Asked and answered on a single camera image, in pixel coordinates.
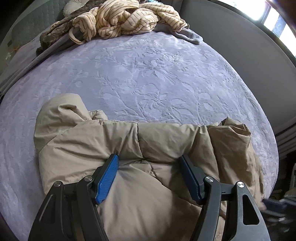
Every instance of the bed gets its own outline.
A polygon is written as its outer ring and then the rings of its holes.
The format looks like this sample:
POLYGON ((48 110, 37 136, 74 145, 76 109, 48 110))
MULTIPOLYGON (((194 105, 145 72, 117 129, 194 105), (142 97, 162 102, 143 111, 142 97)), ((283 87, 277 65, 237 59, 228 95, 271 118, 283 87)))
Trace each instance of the bed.
POLYGON ((0 212, 20 241, 27 240, 44 198, 33 143, 36 116, 59 93, 79 94, 88 110, 101 109, 112 120, 239 120, 252 133, 265 196, 271 194, 278 172, 274 134, 254 95, 219 53, 163 32, 95 38, 45 59, 1 102, 0 212))

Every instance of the wall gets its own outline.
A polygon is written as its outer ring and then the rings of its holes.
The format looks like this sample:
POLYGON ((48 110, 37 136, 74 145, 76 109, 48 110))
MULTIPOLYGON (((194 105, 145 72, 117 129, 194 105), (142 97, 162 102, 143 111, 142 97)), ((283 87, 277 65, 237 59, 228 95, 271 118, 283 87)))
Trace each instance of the wall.
POLYGON ((180 15, 239 73, 274 131, 296 116, 296 68, 268 35, 207 0, 183 0, 180 15))

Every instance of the pillow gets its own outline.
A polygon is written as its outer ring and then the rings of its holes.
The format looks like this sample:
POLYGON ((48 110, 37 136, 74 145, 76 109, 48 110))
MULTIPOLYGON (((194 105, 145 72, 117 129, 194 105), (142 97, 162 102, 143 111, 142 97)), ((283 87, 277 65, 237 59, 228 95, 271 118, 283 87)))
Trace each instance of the pillow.
POLYGON ((89 0, 70 0, 63 9, 63 14, 68 17, 72 12, 83 7, 89 0))

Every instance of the metal screw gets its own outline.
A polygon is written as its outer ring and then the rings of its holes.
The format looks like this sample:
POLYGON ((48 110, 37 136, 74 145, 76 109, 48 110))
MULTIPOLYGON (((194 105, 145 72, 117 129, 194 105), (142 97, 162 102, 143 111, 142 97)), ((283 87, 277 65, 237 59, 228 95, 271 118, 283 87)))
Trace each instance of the metal screw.
POLYGON ((92 180, 92 176, 88 175, 88 176, 84 177, 84 180, 86 182, 90 182, 92 180))
POLYGON ((55 187, 59 187, 61 185, 61 181, 56 181, 56 182, 54 182, 54 186, 55 187))
POLYGON ((243 188, 243 187, 244 187, 244 183, 243 183, 243 182, 237 182, 237 185, 238 185, 240 188, 243 188))
POLYGON ((214 178, 212 178, 211 176, 207 176, 205 177, 205 180, 208 182, 208 183, 212 183, 214 181, 214 178))

